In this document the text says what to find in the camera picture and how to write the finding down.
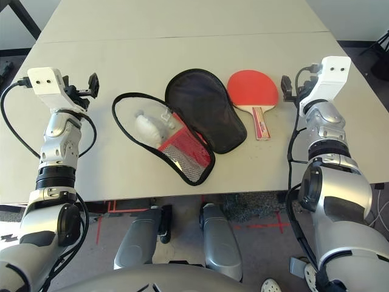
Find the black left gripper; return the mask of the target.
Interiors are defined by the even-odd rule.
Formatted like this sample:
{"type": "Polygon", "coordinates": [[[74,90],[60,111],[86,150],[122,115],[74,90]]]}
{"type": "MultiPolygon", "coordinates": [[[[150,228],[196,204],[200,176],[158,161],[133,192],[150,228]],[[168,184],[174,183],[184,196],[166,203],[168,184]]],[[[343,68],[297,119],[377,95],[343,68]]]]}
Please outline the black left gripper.
{"type": "Polygon", "coordinates": [[[69,76],[63,76],[64,91],[71,101],[80,106],[83,111],[87,111],[89,108],[90,101],[86,98],[91,96],[94,99],[98,96],[99,91],[99,80],[96,73],[90,75],[88,80],[89,89],[78,90],[74,85],[69,85],[69,76]]]}

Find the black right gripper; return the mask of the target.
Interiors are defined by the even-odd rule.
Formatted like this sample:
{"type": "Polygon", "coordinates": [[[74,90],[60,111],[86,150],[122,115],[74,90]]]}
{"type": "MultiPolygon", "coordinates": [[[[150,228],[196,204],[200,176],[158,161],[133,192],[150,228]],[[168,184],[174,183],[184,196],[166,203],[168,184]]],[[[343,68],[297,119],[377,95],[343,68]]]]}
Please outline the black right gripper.
{"type": "MultiPolygon", "coordinates": [[[[299,86],[298,79],[299,77],[295,78],[296,97],[294,105],[299,105],[299,103],[311,93],[318,81],[317,76],[310,76],[309,80],[304,81],[303,85],[299,86]]],[[[281,90],[283,93],[283,100],[285,102],[293,102],[292,83],[287,75],[281,77],[281,90]]]]}

